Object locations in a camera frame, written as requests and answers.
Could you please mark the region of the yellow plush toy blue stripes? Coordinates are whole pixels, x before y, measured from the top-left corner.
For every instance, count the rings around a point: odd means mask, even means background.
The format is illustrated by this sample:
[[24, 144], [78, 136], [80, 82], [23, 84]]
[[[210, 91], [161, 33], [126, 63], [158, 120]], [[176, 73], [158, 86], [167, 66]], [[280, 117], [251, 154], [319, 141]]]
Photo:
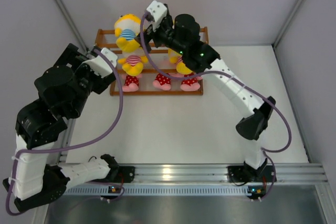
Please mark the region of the yellow plush toy blue stripes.
[[140, 18], [134, 14], [122, 15], [114, 23], [114, 35], [117, 38], [115, 43], [123, 52], [131, 53], [140, 47], [135, 40], [140, 33], [140, 23]]

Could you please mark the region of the yellow plush toy pink stripes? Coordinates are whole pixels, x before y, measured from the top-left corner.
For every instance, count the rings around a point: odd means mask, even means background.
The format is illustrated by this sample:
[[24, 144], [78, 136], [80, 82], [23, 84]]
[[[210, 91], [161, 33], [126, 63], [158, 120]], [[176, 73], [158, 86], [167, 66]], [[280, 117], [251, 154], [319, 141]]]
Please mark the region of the yellow plush toy pink stripes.
[[118, 59], [122, 70], [129, 76], [136, 77], [141, 74], [144, 64], [148, 63], [146, 56], [130, 55], [126, 58]]

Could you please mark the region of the pink plush toy polka dress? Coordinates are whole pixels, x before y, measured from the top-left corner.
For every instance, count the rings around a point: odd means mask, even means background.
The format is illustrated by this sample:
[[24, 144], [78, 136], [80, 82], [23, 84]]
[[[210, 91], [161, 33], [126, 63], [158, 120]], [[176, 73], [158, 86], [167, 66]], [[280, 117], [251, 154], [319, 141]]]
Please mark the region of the pink plush toy polka dress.
[[[171, 69], [174, 68], [175, 65], [170, 63], [168, 60], [161, 61], [158, 64], [158, 67], [162, 69]], [[163, 90], [163, 91], [169, 91], [171, 90], [171, 79], [168, 77], [165, 77], [161, 73], [158, 73], [153, 81], [153, 86], [156, 89]]]

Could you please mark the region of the pink plush toy red dress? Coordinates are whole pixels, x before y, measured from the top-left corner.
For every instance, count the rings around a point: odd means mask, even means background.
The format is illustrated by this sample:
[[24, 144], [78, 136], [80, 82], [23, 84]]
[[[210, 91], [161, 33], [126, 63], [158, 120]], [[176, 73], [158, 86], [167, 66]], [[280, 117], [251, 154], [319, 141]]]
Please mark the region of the pink plush toy red dress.
[[197, 91], [200, 89], [201, 85], [199, 81], [202, 80], [202, 77], [189, 78], [181, 82], [181, 90], [186, 92]]

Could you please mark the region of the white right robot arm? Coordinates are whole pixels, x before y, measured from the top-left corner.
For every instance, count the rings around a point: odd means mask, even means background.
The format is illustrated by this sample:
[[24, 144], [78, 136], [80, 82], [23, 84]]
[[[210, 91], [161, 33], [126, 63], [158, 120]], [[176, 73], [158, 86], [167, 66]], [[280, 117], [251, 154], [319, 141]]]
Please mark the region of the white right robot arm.
[[212, 83], [240, 111], [242, 119], [236, 125], [241, 136], [244, 164], [241, 175], [248, 180], [258, 180], [264, 174], [267, 157], [261, 150], [261, 135], [268, 126], [273, 112], [273, 97], [258, 98], [221, 59], [220, 54], [200, 39], [200, 25], [189, 14], [172, 18], [163, 14], [155, 18], [145, 12], [141, 18], [137, 40], [145, 53], [150, 52], [149, 42], [156, 47], [165, 46], [182, 56], [183, 63], [194, 73]]

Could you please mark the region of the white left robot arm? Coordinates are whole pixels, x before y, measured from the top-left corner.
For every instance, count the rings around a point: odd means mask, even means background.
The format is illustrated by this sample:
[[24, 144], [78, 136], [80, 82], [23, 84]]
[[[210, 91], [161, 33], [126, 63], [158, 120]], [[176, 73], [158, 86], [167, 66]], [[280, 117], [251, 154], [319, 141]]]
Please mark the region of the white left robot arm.
[[3, 181], [7, 201], [17, 213], [47, 205], [78, 185], [117, 179], [119, 165], [114, 157], [73, 166], [49, 165], [49, 154], [67, 120], [80, 117], [91, 93], [101, 94], [118, 80], [117, 55], [107, 48], [93, 47], [86, 54], [69, 44], [55, 64], [34, 82], [38, 99], [23, 107], [15, 125], [16, 151], [11, 176]]

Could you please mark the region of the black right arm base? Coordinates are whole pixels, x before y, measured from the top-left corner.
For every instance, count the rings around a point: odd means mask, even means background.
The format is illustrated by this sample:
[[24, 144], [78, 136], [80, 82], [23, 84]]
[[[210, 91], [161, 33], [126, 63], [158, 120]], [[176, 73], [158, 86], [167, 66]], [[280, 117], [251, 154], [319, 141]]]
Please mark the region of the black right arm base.
[[228, 166], [228, 179], [230, 183], [271, 183], [274, 176], [274, 168], [267, 165], [262, 170], [255, 170], [249, 166]]

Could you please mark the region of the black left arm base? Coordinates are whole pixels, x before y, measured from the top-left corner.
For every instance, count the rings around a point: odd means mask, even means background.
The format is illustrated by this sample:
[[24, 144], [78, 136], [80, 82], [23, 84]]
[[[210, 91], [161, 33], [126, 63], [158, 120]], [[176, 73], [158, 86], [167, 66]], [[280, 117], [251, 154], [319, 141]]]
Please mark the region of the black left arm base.
[[114, 179], [115, 183], [131, 183], [135, 177], [134, 166], [120, 166]]

